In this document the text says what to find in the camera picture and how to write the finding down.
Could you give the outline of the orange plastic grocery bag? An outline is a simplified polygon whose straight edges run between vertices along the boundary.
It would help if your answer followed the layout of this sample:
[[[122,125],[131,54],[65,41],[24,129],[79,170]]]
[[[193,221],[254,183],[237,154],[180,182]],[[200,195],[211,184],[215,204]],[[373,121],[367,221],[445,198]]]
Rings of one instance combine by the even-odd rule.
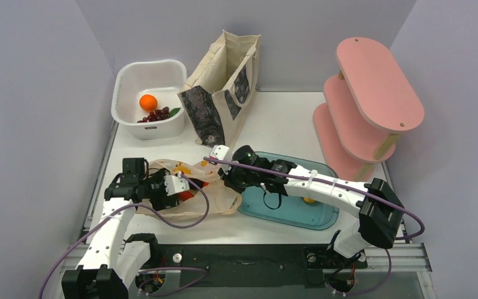
[[[191,186],[188,191],[192,191],[195,194],[193,198],[184,202],[179,200],[178,206],[158,211],[160,215],[170,221],[201,217],[204,215],[206,208],[209,208],[210,215],[231,215],[236,213],[242,203],[239,193],[224,186],[217,173],[217,166],[206,161],[191,165],[176,160],[158,159],[151,161],[148,166],[149,175],[152,168],[166,168],[170,174],[175,174],[178,171],[182,172],[196,183],[208,197],[209,205],[206,205],[202,193],[197,188]],[[143,203],[152,207],[146,198],[143,199]]]

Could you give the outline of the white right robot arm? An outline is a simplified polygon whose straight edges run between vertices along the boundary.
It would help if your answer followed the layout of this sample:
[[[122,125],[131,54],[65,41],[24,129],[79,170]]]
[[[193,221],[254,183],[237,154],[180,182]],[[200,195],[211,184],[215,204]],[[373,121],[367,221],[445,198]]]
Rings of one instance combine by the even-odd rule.
[[[285,159],[262,158],[248,145],[234,153],[225,145],[214,146],[206,160],[219,164],[224,185],[236,192],[257,187],[279,198],[306,197],[353,216],[354,223],[335,232],[324,254],[317,256],[329,268],[349,266],[368,247],[390,249],[395,243],[403,205],[382,179],[369,183],[326,176]]]

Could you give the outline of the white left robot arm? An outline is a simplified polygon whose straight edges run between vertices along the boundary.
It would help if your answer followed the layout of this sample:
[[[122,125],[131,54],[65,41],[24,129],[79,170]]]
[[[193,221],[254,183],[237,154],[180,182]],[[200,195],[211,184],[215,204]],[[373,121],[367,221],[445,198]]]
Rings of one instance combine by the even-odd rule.
[[[124,235],[138,207],[145,199],[167,197],[164,185],[170,171],[150,167],[144,158],[125,158],[122,170],[104,191],[102,216],[87,251],[73,270],[63,274],[64,298],[128,298],[139,269],[155,267],[161,259],[154,234]]]

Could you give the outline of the red chili pepper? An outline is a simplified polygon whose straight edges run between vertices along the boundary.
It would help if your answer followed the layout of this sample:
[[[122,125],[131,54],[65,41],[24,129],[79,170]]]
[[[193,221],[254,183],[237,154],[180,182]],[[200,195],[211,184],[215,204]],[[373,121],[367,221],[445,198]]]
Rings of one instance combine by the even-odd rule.
[[[195,196],[195,194],[192,191],[184,191],[184,192],[180,192],[180,193],[177,194],[177,197],[182,202],[187,201],[190,198],[193,198],[194,196]]]

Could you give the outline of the teal plastic tray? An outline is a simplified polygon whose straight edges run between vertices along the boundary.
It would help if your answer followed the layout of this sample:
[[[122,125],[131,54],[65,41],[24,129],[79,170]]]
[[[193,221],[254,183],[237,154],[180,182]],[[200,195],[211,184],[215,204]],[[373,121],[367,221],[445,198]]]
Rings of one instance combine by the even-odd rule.
[[[267,221],[302,227],[311,230],[326,230],[332,227],[339,216],[339,209],[320,202],[308,203],[301,197],[283,197],[277,194],[263,195],[258,187],[249,187],[241,195],[238,211],[244,215]]]

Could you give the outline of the yellow bell pepper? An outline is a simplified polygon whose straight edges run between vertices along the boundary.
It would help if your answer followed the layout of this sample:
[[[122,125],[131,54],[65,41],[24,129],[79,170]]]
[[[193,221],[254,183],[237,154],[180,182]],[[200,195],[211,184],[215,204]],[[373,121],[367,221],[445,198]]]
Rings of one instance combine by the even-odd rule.
[[[313,204],[313,203],[316,202],[315,200],[310,199],[310,198],[308,198],[308,197],[304,197],[304,198],[303,198],[303,201],[306,202],[306,203],[308,203],[308,204]]]

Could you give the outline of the red grape bunch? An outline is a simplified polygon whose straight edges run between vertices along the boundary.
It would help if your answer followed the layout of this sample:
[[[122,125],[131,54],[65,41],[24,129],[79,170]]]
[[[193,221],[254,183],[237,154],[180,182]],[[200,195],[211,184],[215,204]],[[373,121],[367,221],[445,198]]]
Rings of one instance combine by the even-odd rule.
[[[157,122],[157,121],[163,121],[163,120],[168,120],[178,114],[180,112],[180,107],[176,108],[169,108],[169,107],[164,107],[160,109],[155,109],[151,112],[148,113],[147,116],[142,117],[140,120],[138,120],[138,123],[147,123],[147,122]]]

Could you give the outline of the canvas tote bag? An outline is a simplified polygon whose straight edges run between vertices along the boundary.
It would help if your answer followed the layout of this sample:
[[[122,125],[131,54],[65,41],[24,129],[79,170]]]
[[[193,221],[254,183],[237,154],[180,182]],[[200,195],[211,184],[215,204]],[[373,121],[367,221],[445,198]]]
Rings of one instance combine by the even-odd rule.
[[[199,145],[234,147],[255,101],[259,35],[223,31],[177,94]]]

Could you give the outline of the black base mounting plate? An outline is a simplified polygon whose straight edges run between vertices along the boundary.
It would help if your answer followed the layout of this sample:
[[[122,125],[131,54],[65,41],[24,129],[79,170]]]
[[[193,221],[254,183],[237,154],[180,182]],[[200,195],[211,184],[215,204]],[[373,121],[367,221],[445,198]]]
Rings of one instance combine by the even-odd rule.
[[[318,288],[324,275],[337,269],[365,269],[366,262],[336,260],[326,244],[159,244],[142,270],[181,267],[180,283],[208,275],[200,287],[283,287],[301,285]]]

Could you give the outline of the orange fruit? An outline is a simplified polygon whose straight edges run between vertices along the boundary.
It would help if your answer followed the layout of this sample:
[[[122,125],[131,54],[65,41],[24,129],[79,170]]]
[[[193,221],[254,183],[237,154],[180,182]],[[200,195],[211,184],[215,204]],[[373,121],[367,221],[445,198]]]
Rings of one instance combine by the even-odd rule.
[[[157,108],[158,100],[153,95],[144,94],[139,99],[139,106],[141,107],[142,110],[144,110],[146,112],[152,112]]]

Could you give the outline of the white plastic basket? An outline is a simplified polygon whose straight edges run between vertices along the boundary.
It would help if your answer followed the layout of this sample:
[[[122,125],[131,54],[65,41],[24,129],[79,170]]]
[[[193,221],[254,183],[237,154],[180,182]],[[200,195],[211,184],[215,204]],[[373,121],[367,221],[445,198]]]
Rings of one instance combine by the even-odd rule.
[[[117,74],[111,115],[139,140],[176,137],[185,128],[177,93],[186,79],[186,68],[178,60],[130,63]]]

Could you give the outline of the pink three-tier shelf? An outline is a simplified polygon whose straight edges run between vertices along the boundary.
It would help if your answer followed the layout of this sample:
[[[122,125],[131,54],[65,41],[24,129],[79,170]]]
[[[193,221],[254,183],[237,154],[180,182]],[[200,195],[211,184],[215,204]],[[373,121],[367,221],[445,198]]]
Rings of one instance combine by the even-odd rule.
[[[328,166],[342,179],[366,181],[396,142],[424,120],[424,108],[389,48],[367,37],[341,41],[339,73],[323,86],[312,122]]]

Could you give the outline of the aluminium frame rail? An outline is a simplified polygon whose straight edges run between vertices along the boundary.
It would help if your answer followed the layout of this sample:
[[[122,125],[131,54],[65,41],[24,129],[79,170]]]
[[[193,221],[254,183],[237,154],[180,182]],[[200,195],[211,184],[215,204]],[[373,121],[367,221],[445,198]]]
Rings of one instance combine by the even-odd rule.
[[[359,298],[437,298],[424,244],[396,241],[388,252],[365,250],[368,267],[356,273],[356,290],[374,290]]]

